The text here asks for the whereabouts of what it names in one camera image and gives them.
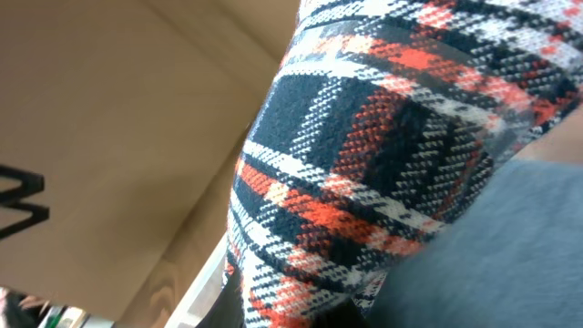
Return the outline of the plaid flannel cloth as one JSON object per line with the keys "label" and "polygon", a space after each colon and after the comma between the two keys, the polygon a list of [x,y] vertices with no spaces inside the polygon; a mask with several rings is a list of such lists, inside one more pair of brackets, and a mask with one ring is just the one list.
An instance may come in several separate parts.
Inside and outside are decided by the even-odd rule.
{"label": "plaid flannel cloth", "polygon": [[578,0],[301,2],[230,192],[244,325],[369,308],[581,101]]}

